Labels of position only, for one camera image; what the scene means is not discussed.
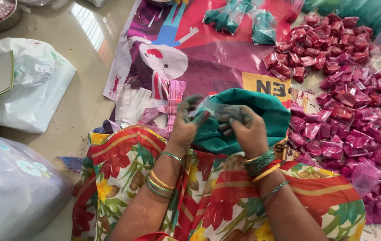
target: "teal fabric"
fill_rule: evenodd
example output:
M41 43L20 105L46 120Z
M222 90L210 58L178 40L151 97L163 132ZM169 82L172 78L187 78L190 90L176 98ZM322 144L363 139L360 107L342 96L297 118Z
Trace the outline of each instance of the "teal fabric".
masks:
M213 96L210 102L227 105L245 105L263 118L269 146L286 137L290 112L275 96L243 89L229 89ZM242 151L235 135L226 137L219 130L219 121L209 118L197 131L194 145L216 154L231 155Z

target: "white plastic bag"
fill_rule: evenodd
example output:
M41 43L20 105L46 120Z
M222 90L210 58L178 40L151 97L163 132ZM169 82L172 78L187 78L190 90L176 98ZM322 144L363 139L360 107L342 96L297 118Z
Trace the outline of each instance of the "white plastic bag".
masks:
M27 240L58 215L73 184L24 144L0 137L0 241Z
M0 96L0 125L43 133L76 69L42 41L0 40L0 57L10 50L14 56L14 82L13 89Z

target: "cartoon face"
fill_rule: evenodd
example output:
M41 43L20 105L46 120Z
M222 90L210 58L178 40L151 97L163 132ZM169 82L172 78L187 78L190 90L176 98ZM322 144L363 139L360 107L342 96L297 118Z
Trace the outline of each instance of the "cartoon face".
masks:
M188 57L180 50L166 45L140 44L140 55L147 66L162 79L173 80L188 68Z

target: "red bangle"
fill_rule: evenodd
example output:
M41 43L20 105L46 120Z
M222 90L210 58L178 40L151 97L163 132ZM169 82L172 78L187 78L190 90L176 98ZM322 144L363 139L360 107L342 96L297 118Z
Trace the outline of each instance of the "red bangle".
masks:
M262 169L261 173L268 171L271 167L281 163L282 161L283 161L282 159L277 159L277 160L272 161L268 166L266 166L264 169Z

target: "cartoon character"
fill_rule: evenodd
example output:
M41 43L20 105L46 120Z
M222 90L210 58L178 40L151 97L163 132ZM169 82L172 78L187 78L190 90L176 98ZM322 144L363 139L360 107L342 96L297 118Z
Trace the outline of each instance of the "cartoon character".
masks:
M158 100L168 99L168 81L182 76L188 68L186 54L174 48L198 33L198 28L191 27L188 34L176 41L178 26L187 2L181 4L174 19L178 4L173 4L156 40L150 41L139 36L128 39L130 49L135 41L142 42L139 47L140 56L143 58L144 63L153 69L151 97Z

